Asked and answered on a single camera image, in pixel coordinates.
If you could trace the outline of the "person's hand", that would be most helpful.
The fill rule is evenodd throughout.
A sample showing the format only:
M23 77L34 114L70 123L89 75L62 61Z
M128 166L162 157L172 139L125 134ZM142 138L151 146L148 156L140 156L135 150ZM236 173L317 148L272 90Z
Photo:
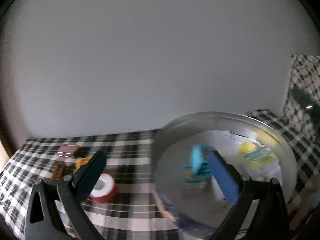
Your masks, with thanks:
M319 204L319 180L307 183L300 194L287 206L290 217L289 228L296 230L308 213Z

